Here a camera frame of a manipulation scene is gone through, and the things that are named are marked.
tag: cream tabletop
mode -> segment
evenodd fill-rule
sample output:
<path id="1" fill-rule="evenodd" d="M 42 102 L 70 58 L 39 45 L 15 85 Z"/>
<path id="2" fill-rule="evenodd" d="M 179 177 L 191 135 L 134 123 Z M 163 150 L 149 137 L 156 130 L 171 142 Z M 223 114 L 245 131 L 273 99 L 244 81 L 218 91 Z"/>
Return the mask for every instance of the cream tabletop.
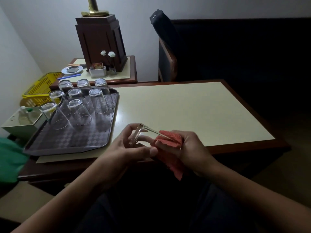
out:
<path id="1" fill-rule="evenodd" d="M 85 64 L 85 59 L 76 59 L 74 64 Z M 96 77 L 96 78 L 105 78 L 106 80 L 114 80 L 114 79 L 124 79 L 124 78 L 130 78 L 131 77 L 131 58 L 128 56 L 127 61 L 125 63 L 125 66 L 122 70 L 122 72 L 117 72 L 117 74 L 113 72 L 107 72 L 106 77 Z M 96 78 L 91 77 L 91 74 L 86 71 L 86 69 L 83 69 L 81 72 L 81 76 L 73 77 L 73 78 L 67 78 L 70 82 L 76 82 L 80 79 L 87 79 L 89 81 L 94 81 Z"/>
<path id="2" fill-rule="evenodd" d="M 116 89 L 120 98 L 112 140 L 137 122 L 154 130 L 194 131 L 205 146 L 274 139 L 221 82 Z M 99 157 L 105 149 L 41 156 L 37 163 Z"/>

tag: person's left hand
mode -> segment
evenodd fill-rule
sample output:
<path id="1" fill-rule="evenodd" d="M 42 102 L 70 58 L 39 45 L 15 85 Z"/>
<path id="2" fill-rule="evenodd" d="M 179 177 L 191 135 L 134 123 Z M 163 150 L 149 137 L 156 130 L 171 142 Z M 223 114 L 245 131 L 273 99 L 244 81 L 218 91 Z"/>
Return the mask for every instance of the person's left hand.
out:
<path id="1" fill-rule="evenodd" d="M 137 129 L 138 123 L 128 124 L 115 138 L 107 150 L 85 171 L 89 172 L 95 185 L 105 190 L 115 184 L 132 162 L 153 157 L 158 153 L 155 147 L 130 148 L 129 136 Z"/>

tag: hand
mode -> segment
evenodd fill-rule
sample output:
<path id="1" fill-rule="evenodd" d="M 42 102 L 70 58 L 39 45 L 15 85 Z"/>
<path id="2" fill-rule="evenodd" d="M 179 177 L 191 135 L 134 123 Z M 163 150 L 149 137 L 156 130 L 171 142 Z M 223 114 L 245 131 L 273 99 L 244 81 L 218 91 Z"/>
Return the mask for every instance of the hand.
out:
<path id="1" fill-rule="evenodd" d="M 138 124 L 127 125 L 107 150 L 86 170 L 102 190 L 110 188 L 125 173 L 128 165 L 157 155 L 155 147 L 129 148 L 129 136 Z"/>
<path id="2" fill-rule="evenodd" d="M 218 164 L 212 155 L 194 132 L 185 132 L 173 130 L 183 138 L 183 146 L 181 149 L 174 148 L 156 141 L 156 146 L 170 153 L 175 154 L 188 168 L 192 169 L 197 175 L 205 176 L 209 168 Z"/>

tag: small bowl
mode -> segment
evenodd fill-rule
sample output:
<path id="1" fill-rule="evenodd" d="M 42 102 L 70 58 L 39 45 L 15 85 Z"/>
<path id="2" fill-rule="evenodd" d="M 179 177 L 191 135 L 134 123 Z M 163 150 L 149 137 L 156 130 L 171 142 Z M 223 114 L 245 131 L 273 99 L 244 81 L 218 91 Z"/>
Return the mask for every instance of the small bowl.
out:
<path id="1" fill-rule="evenodd" d="M 79 70 L 79 66 L 69 66 L 67 68 L 67 72 L 70 73 L 70 74 L 75 73 L 78 70 Z"/>

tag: wooden table edge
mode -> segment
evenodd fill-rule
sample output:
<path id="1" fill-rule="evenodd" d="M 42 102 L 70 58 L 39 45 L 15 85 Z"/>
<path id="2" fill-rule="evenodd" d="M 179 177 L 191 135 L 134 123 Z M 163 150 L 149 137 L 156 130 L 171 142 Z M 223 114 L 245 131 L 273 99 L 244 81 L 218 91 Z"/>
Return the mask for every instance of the wooden table edge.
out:
<path id="1" fill-rule="evenodd" d="M 137 84 L 122 84 L 122 85 L 110 85 L 112 88 L 119 87 L 139 87 L 139 86 L 155 86 L 155 85 L 173 85 L 173 84 L 185 84 L 185 83 L 210 83 L 210 82 L 221 82 L 230 92 L 235 96 L 235 98 L 261 123 L 261 125 L 275 138 L 272 140 L 263 140 L 263 141 L 253 141 L 253 142 L 245 142 L 245 143 L 235 143 L 235 144 L 224 144 L 224 145 L 215 145 L 208 146 L 209 152 L 213 156 L 218 155 L 228 155 L 234 153 L 243 153 L 243 152 L 252 152 L 252 151 L 264 151 L 264 150 L 274 150 L 276 152 L 287 152 L 290 151 L 290 145 L 278 134 L 276 133 L 271 126 L 265 121 L 254 109 L 251 108 L 250 105 L 246 103 L 224 80 L 200 80 L 200 81 L 187 81 L 187 82 L 149 82 L 149 83 L 137 83 Z M 30 160 L 25 164 L 24 168 L 33 168 L 33 165 L 41 165 L 42 169 L 48 168 L 50 165 L 64 165 L 67 164 L 79 165 L 74 170 L 65 170 L 63 173 L 80 173 L 83 172 L 96 158 L 86 158 L 86 159 L 76 159 L 76 160 L 67 160 L 67 161 L 58 161 L 58 162 L 48 162 L 36 164 L 36 160 L 38 157 L 31 157 Z M 40 179 L 47 177 L 55 177 L 53 174 L 41 173 L 36 175 L 26 175 L 23 174 L 23 169 L 20 171 L 18 175 L 18 180 L 35 180 L 38 179 L 37 176 L 40 176 Z"/>
<path id="2" fill-rule="evenodd" d="M 110 79 L 107 80 L 108 85 L 114 85 L 114 84 L 125 84 L 125 83 L 137 83 L 137 70 L 136 70 L 136 60 L 134 55 L 128 55 L 130 57 L 130 78 L 121 78 L 121 79 Z M 82 58 L 73 58 L 72 61 L 69 64 L 73 64 L 76 60 L 82 59 Z M 90 81 L 91 86 L 94 86 L 94 81 Z M 50 85 L 51 90 L 58 90 L 58 80 L 55 80 Z"/>

